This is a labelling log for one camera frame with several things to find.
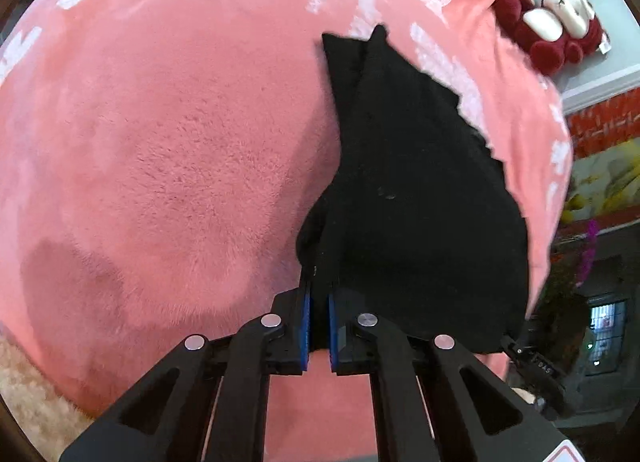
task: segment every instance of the white tag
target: white tag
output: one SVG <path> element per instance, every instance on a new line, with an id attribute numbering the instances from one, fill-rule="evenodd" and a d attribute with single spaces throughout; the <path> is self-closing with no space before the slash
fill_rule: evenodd
<path id="1" fill-rule="evenodd" d="M 584 458 L 570 440 L 563 440 L 544 462 L 584 462 Z"/>
<path id="2" fill-rule="evenodd" d="M 598 50 L 602 54 L 607 54 L 607 52 L 611 50 L 611 42 L 609 41 L 609 36 L 607 35 L 607 33 L 602 33 L 602 43 L 600 44 Z"/>

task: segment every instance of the black cloth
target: black cloth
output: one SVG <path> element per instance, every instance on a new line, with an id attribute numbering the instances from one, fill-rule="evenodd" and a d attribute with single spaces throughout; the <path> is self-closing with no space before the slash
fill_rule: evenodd
<path id="1" fill-rule="evenodd" d="M 389 46 L 383 26 L 368 42 L 322 42 L 341 156 L 296 243 L 312 347 L 328 346 L 326 298 L 340 285 L 409 335 L 500 350 L 503 334 L 519 335 L 529 293 L 527 229 L 502 163 L 458 96 Z"/>

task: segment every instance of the white sticker with red border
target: white sticker with red border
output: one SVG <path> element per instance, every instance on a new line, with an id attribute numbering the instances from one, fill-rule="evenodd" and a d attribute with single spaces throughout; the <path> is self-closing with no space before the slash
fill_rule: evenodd
<path id="1" fill-rule="evenodd" d="M 564 440 L 544 462 L 584 462 L 584 458 L 570 440 Z"/>

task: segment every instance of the teddy bear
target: teddy bear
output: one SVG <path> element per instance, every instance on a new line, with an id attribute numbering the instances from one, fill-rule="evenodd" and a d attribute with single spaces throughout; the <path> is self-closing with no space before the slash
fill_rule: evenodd
<path id="1" fill-rule="evenodd" d="M 532 66 L 552 76 L 566 62 L 580 64 L 585 56 L 609 50 L 604 32 L 588 0 L 495 0 L 498 25 L 531 58 Z"/>

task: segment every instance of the pink blanket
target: pink blanket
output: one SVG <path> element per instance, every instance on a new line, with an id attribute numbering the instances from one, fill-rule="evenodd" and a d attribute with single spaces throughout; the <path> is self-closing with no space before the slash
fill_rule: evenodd
<path id="1" fill-rule="evenodd" d="M 36 0 L 1 50 L 0 322 L 98 413 L 189 333 L 267 311 L 296 285 L 296 233 L 338 163 L 319 36 L 379 22 L 504 162 L 531 306 L 571 148 L 558 93 L 492 1 Z M 374 452 L 367 385 L 331 376 L 324 352 L 274 378 L 268 459 Z"/>

